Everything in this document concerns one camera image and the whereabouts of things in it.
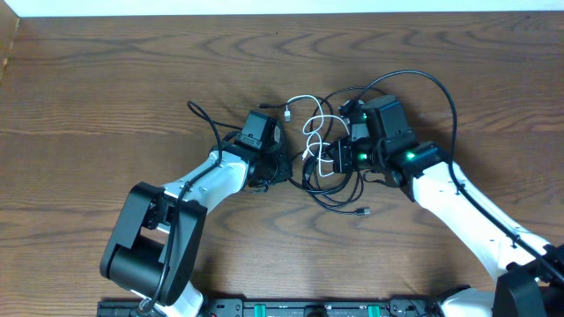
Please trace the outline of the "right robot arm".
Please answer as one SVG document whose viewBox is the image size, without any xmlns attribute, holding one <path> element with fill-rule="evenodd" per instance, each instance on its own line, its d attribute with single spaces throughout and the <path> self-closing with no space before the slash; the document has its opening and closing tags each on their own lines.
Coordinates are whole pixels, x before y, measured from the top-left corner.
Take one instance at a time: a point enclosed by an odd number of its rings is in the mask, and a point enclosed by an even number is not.
<svg viewBox="0 0 564 317">
<path fill-rule="evenodd" d="M 401 102 L 383 95 L 339 108 L 347 134 L 330 145 L 337 173 L 370 170 L 436 215 L 478 258 L 493 292 L 460 286 L 427 305 L 435 316 L 561 316 L 563 248 L 482 194 L 446 151 L 417 141 Z"/>
</svg>

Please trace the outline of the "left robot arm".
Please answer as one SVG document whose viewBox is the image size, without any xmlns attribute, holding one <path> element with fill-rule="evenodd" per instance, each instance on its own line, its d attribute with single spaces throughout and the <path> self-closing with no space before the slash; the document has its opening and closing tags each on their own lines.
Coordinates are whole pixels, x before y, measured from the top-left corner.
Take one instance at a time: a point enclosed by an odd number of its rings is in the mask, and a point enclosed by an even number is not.
<svg viewBox="0 0 564 317">
<path fill-rule="evenodd" d="M 128 193 L 100 261 L 100 274 L 141 299 L 103 301 L 100 316 L 196 316 L 204 295 L 190 282 L 207 215 L 245 187 L 266 191 L 291 175 L 282 123 L 249 113 L 218 137 L 204 163 L 162 186 Z"/>
</svg>

